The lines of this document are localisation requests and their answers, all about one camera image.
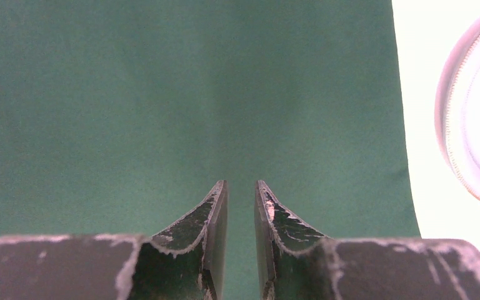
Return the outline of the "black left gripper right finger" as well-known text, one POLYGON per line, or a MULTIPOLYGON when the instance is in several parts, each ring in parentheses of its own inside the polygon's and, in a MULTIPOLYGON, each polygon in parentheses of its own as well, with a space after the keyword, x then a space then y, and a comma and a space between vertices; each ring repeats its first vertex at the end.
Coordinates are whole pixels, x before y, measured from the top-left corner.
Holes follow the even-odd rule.
POLYGON ((461 239, 334 239, 256 183, 262 299, 480 299, 480 251, 461 239))

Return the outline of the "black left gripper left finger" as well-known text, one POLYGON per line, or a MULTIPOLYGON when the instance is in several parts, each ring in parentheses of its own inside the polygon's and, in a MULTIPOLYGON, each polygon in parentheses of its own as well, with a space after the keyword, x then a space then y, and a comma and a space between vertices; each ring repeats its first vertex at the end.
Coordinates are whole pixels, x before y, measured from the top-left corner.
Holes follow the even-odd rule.
POLYGON ((228 184, 153 236, 0 236, 0 299, 221 299, 228 184))

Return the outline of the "dark green cloth placemat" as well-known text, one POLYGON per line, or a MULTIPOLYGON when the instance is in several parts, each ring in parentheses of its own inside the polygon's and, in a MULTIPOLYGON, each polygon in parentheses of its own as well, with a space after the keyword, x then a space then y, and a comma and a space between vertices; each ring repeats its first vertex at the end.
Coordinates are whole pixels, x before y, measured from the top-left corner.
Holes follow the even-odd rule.
POLYGON ((154 234, 229 184, 337 238, 418 236, 390 1, 0 1, 0 235, 154 234))

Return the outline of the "teal ceramic dinner plate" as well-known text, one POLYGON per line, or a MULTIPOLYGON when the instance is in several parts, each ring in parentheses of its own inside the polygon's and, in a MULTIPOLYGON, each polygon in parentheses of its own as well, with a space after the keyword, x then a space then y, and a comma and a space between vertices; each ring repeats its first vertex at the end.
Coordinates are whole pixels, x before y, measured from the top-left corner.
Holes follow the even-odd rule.
POLYGON ((446 164, 480 201, 480 17, 459 38, 442 69, 434 124, 446 164))

